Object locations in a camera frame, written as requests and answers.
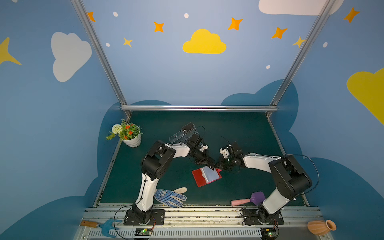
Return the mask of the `red card holder wallet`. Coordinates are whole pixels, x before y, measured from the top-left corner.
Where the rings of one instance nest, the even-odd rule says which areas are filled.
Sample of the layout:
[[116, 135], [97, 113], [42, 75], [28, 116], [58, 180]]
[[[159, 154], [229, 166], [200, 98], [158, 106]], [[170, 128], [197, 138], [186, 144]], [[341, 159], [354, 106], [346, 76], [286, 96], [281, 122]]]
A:
[[222, 178], [219, 169], [211, 169], [208, 166], [192, 171], [197, 187], [206, 186]]

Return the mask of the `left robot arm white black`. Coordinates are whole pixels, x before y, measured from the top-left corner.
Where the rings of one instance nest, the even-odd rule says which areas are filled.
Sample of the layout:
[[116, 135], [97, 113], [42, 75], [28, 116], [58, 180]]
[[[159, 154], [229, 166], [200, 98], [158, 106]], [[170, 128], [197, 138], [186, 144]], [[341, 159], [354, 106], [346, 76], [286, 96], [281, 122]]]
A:
[[141, 162], [142, 184], [132, 211], [140, 224], [150, 220], [157, 184], [175, 158], [191, 157], [197, 165], [214, 168], [215, 161], [209, 156], [208, 146], [197, 134], [184, 142], [170, 144], [156, 141]]

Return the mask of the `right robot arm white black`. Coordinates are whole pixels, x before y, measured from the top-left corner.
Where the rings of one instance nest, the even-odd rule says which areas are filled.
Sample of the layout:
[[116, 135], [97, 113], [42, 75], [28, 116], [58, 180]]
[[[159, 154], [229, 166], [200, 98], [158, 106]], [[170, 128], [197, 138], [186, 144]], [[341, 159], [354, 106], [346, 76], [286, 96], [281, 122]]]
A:
[[258, 217], [261, 221], [274, 217], [287, 203], [313, 185], [311, 178], [293, 155], [244, 155], [237, 142], [222, 147], [220, 154], [215, 165], [217, 169], [229, 171], [234, 167], [245, 167], [272, 175], [276, 189], [258, 204]]

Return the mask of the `clear acrylic card organizer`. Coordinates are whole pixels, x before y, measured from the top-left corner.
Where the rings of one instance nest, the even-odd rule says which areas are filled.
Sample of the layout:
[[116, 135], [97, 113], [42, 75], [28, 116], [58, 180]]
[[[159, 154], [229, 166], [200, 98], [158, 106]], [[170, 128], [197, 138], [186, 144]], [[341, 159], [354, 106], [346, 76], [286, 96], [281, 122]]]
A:
[[176, 145], [179, 143], [186, 143], [193, 136], [193, 134], [196, 133], [196, 130], [194, 132], [187, 134], [187, 135], [184, 135], [182, 133], [182, 130], [180, 130], [179, 132], [177, 132], [177, 133], [175, 133], [169, 137], [169, 143], [172, 145]]

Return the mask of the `blue dotted work glove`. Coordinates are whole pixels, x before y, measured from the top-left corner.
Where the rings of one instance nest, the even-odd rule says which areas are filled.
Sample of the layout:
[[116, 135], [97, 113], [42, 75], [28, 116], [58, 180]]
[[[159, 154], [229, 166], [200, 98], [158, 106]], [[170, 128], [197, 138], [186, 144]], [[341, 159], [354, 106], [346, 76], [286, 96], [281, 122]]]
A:
[[170, 208], [182, 208], [184, 202], [187, 200], [187, 196], [184, 195], [187, 190], [186, 187], [178, 188], [173, 191], [158, 189], [155, 192], [154, 198]]

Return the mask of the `white pot with flowers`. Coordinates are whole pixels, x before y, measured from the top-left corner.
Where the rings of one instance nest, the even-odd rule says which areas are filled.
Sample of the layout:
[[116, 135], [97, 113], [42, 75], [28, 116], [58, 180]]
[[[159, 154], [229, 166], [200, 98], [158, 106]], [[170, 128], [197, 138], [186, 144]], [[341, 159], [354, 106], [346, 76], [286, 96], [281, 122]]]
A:
[[136, 124], [129, 123], [125, 119], [122, 119], [120, 124], [112, 126], [112, 130], [106, 139], [112, 140], [115, 137], [119, 137], [127, 146], [136, 148], [142, 142], [141, 128]]

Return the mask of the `right green circuit board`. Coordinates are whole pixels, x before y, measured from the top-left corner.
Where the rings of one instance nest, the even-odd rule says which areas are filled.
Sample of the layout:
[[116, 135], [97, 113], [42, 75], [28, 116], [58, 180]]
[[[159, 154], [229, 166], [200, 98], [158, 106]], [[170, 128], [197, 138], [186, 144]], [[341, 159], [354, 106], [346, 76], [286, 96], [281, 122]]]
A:
[[279, 236], [276, 228], [261, 228], [261, 240], [275, 240]]

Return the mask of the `green circuit board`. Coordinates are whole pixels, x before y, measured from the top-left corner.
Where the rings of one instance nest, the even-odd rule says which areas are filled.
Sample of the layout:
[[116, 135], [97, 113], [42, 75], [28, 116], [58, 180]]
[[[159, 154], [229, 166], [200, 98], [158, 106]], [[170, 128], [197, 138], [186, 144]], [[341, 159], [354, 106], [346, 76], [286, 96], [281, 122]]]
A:
[[261, 240], [275, 240], [279, 236], [276, 228], [261, 228]]
[[153, 233], [152, 229], [136, 229], [135, 237], [151, 237]]

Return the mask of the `horizontal aluminium back bar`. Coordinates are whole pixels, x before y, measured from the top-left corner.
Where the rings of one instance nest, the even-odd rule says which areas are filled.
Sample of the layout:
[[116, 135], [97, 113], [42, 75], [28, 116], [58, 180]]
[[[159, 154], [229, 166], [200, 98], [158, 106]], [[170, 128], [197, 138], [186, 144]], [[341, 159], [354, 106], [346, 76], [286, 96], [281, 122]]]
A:
[[122, 105], [123, 111], [185, 111], [185, 112], [276, 112], [277, 106], [161, 106]]

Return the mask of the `left green circuit board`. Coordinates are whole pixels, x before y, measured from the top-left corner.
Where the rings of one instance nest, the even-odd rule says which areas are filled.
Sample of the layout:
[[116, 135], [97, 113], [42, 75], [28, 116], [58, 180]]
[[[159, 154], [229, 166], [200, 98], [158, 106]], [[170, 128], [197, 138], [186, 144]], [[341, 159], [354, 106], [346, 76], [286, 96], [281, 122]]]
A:
[[151, 237], [153, 233], [152, 229], [136, 229], [135, 237]]

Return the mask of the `terracotta clay vase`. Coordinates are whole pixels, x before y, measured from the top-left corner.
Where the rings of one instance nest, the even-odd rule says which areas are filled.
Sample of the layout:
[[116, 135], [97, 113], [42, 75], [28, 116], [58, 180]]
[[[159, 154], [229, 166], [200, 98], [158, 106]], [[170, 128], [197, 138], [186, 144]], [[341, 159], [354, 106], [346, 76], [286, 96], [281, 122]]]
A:
[[331, 231], [335, 231], [337, 229], [336, 224], [331, 220], [326, 221], [311, 221], [307, 224], [308, 230], [316, 235], [322, 236]]

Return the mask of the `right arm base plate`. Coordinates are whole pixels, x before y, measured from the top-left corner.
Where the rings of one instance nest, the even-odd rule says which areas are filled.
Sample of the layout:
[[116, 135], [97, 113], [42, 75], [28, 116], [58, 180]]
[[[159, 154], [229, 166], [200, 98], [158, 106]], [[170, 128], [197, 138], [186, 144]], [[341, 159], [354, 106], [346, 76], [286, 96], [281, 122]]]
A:
[[253, 225], [283, 225], [284, 220], [280, 211], [269, 214], [262, 209], [247, 209], [241, 208], [240, 215], [243, 218], [242, 225], [244, 227]]

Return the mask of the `aluminium rail frame front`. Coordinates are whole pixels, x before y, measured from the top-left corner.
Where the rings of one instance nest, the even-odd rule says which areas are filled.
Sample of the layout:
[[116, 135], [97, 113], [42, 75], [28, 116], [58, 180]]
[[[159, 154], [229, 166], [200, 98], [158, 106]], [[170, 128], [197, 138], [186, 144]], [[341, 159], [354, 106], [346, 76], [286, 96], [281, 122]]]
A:
[[[115, 239], [104, 237], [101, 228], [84, 227], [79, 224], [76, 240], [261, 240], [261, 228], [276, 228], [275, 240], [331, 240], [329, 232], [322, 236], [312, 234], [307, 224], [322, 221], [323, 215], [316, 207], [284, 207], [281, 210], [283, 225], [253, 225], [244, 227], [240, 209], [257, 209], [251, 206], [187, 206], [179, 209], [155, 205], [153, 210], [165, 210], [162, 226], [124, 226], [126, 211], [130, 206], [101, 204], [98, 208], [86, 209], [81, 221], [103, 224], [115, 221], [115, 230], [110, 234]], [[152, 229], [151, 237], [135, 237], [136, 229]]]

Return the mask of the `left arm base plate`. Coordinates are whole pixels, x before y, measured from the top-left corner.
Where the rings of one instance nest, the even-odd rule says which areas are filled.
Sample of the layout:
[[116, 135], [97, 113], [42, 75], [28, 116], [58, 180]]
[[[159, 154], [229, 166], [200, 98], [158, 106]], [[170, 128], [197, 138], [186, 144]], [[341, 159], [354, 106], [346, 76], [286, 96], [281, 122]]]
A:
[[152, 226], [153, 224], [162, 226], [165, 221], [165, 210], [126, 211], [123, 224], [124, 226]]

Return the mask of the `left diagonal aluminium post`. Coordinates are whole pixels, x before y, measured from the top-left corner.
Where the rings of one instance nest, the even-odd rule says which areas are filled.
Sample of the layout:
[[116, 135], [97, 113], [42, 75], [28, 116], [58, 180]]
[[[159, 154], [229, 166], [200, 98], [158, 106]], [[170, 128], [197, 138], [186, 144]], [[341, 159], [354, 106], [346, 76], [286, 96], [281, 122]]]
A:
[[79, 19], [81, 20], [82, 22], [82, 25], [92, 43], [92, 46], [102, 64], [102, 67], [110, 81], [110, 84], [120, 102], [120, 105], [121, 107], [123, 105], [126, 105], [127, 104], [127, 101], [124, 97], [124, 94], [122, 92], [122, 89], [119, 85], [119, 82], [112, 70], [112, 67], [105, 55], [105, 52], [103, 50], [103, 47], [100, 43], [100, 40], [96, 34], [96, 31], [92, 25], [92, 21], [90, 20], [89, 16], [88, 16], [88, 13], [86, 11], [86, 8], [83, 4], [83, 1], [80, 1], [80, 0], [71, 0], [71, 3], [73, 4], [74, 8], [75, 8], [75, 11], [77, 12], [77, 15], [79, 17]]

